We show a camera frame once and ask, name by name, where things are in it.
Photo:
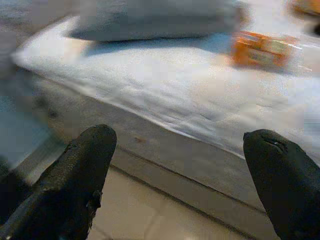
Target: tile floor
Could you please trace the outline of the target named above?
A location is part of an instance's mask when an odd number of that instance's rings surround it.
[[[116,168],[108,171],[101,205],[88,240],[246,240]]]

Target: fabric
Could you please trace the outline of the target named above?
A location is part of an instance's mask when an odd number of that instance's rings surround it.
[[[236,24],[235,0],[90,0],[70,36],[122,41],[207,36]]]
[[[252,0],[247,30],[302,36],[286,10],[285,0]],[[30,40],[17,64],[242,158],[243,133],[263,128],[320,159],[318,76],[234,68],[228,35],[96,43],[65,37],[74,20]]]
[[[36,32],[72,11],[80,0],[0,0],[0,21]]]

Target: orange box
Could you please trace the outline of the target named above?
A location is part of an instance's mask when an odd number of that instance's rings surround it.
[[[275,38],[262,34],[241,31],[235,35],[232,59],[236,65],[285,67],[290,58],[294,37]]]

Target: mattress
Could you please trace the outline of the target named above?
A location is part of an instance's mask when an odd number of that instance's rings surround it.
[[[304,36],[306,22],[287,14],[286,1],[248,2],[251,22],[245,30]],[[34,36],[13,56],[15,62],[138,116],[144,121],[134,123],[141,131],[150,122],[175,133],[168,145],[158,146],[158,153],[176,156],[173,146],[179,150],[187,146],[187,152],[193,152],[193,157],[178,161],[154,156],[149,149],[148,159],[257,208],[261,204],[242,149],[244,132],[275,130],[320,163],[318,76],[234,68],[228,57],[231,36],[222,33],[97,43],[67,37],[75,20],[67,18]],[[149,138],[154,146],[159,144],[157,138]]]
[[[35,73],[24,81],[31,84],[24,92],[32,87],[33,93],[24,94],[25,109],[32,108],[66,143],[88,127],[109,124],[117,134],[113,166],[243,233],[278,240],[245,161]]]

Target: beige tile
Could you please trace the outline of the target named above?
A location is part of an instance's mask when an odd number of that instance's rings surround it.
[[[171,199],[145,233],[146,240],[245,240],[227,227]]]
[[[97,229],[92,228],[89,232],[87,240],[106,240],[106,237],[101,234]]]
[[[165,196],[110,168],[94,224],[114,239],[144,239]]]

